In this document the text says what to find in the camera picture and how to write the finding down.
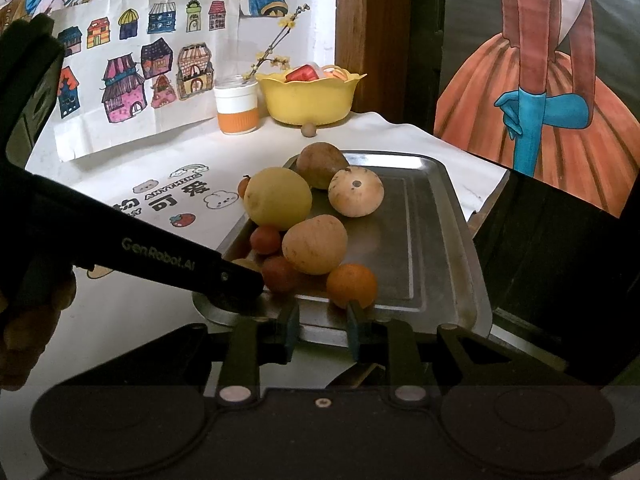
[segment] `white paper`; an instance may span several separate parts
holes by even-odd
[[[238,0],[196,0],[199,12],[187,12],[191,1],[193,0],[95,0],[53,13],[55,37],[71,27],[77,27],[81,34],[80,50],[66,56],[63,61],[58,106],[47,123],[47,128],[54,131],[58,155],[62,161],[215,117],[216,103],[213,92],[210,91],[213,77],[238,73],[235,59],[239,3]],[[212,4],[214,9],[210,16]],[[171,20],[174,8],[175,25]],[[123,23],[121,20],[128,9],[135,10],[138,16],[137,33],[130,38],[126,36],[136,32],[134,23]],[[162,16],[169,17],[168,21],[162,22],[166,32],[149,34],[150,20],[151,25],[160,26],[158,17],[161,11],[164,11]],[[188,16],[195,14],[198,17],[191,20],[196,23],[189,25],[192,22],[188,22]],[[103,18],[107,18],[108,23],[99,21]],[[108,30],[102,32],[102,27],[107,27]],[[121,40],[123,27],[128,29]],[[77,45],[72,45],[75,41],[68,43],[71,50],[78,49]],[[150,53],[149,49],[143,50],[143,47],[151,44],[155,46]],[[209,52],[197,47],[182,56],[183,48],[202,44],[206,45]],[[143,52],[147,53],[147,60],[152,58],[147,62],[153,63],[146,71],[142,66]],[[205,60],[209,53],[213,73]],[[126,71],[128,55],[135,63],[135,73],[138,76],[125,78],[125,84],[117,79]],[[190,62],[194,56],[197,57],[197,62]],[[109,61],[118,58],[123,61],[117,62],[118,67],[112,67],[108,73]],[[184,72],[182,78],[185,80],[182,85],[178,81],[181,66]],[[65,70],[67,68],[71,70],[72,78],[68,78],[69,72]],[[114,70],[116,77],[109,79],[109,76],[114,75]],[[136,80],[139,83],[142,77],[145,78],[142,85],[144,97],[139,89],[131,89],[128,83]],[[160,78],[166,78],[171,88],[162,89],[162,86],[158,86],[157,83],[165,82],[159,81]],[[75,81],[78,82],[76,96],[70,88]],[[68,89],[63,86],[63,82],[69,86]],[[111,85],[114,85],[114,91],[107,90]],[[114,97],[103,102],[108,96]],[[74,97],[79,102],[77,109],[73,105],[69,106],[69,99],[73,101]]]

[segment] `wooden door frame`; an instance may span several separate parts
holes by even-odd
[[[355,112],[377,112],[402,121],[411,0],[336,0],[335,63],[366,73],[353,102]]]

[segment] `screw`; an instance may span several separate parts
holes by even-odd
[[[244,402],[251,397],[251,390],[245,386],[225,386],[219,395],[226,402]]]
[[[328,408],[331,405],[331,399],[327,399],[326,397],[320,397],[320,399],[316,399],[316,406],[318,408]]]
[[[421,386],[398,386],[394,393],[404,402],[418,402],[427,396],[426,390]]]

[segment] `red object in bowl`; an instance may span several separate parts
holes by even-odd
[[[293,72],[290,72],[285,77],[287,83],[291,81],[315,81],[316,79],[320,79],[318,77],[318,73],[316,69],[311,65],[303,65],[300,68],[295,69]]]

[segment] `orange dress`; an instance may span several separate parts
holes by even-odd
[[[619,216],[638,175],[640,124],[595,75],[591,0],[569,30],[571,57],[556,49],[561,0],[502,0],[503,28],[460,67],[438,100],[434,134],[513,167],[514,142],[494,103],[518,89],[581,95],[581,130],[543,125],[534,177]]]

